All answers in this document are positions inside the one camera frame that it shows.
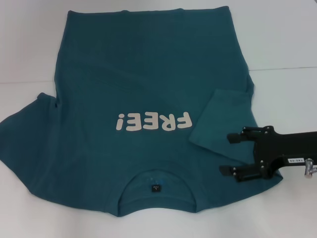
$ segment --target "folded t-shirt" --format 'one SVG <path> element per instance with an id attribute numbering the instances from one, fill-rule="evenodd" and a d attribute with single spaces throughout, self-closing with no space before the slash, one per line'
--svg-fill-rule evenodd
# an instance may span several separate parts
<path id="1" fill-rule="evenodd" d="M 0 159 L 42 199 L 115 216 L 226 205 L 278 182 L 237 183 L 253 162 L 253 83 L 228 7 L 68 13 L 57 97 L 0 123 Z"/>

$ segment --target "t-shirt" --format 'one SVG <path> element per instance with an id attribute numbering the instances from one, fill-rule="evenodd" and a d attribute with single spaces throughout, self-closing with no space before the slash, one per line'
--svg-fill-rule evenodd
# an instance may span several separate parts
<path id="1" fill-rule="evenodd" d="M 281 181 L 238 183 L 221 165 L 251 164 L 253 83 L 228 7 L 70 11 L 56 98 L 0 124 L 0 159 L 35 196 L 124 216 L 223 206 Z"/>

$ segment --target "white label sticker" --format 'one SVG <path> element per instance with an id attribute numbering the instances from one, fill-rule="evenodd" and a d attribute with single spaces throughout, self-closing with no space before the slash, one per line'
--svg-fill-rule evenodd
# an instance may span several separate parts
<path id="1" fill-rule="evenodd" d="M 288 159 L 289 163 L 304 163 L 304 158 L 295 158 L 295 159 Z"/>

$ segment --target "shirt sleeve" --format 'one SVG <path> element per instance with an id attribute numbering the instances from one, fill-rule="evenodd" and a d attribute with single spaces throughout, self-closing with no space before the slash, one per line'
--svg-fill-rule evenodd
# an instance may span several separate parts
<path id="1" fill-rule="evenodd" d="M 50 167 L 55 98 L 40 94 L 0 123 L 0 160 L 33 193 Z"/>
<path id="2" fill-rule="evenodd" d="M 227 134 L 257 126 L 251 111 L 254 85 L 247 77 L 246 91 L 216 89 L 190 134 L 190 142 L 244 164 L 251 164 L 254 142 L 230 144 Z"/>

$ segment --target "white table surface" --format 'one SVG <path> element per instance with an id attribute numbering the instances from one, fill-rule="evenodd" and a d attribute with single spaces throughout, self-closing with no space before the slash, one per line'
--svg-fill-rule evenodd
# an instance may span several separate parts
<path id="1" fill-rule="evenodd" d="M 228 5 L 255 83 L 253 113 L 277 132 L 317 131 L 317 3 L 314 0 L 0 0 L 0 121 L 53 95 L 55 61 L 68 10 L 199 9 Z M 317 175 L 280 170 L 257 196 L 198 214 L 147 209 L 123 218 L 32 196 L 0 162 L 2 238 L 315 238 Z"/>

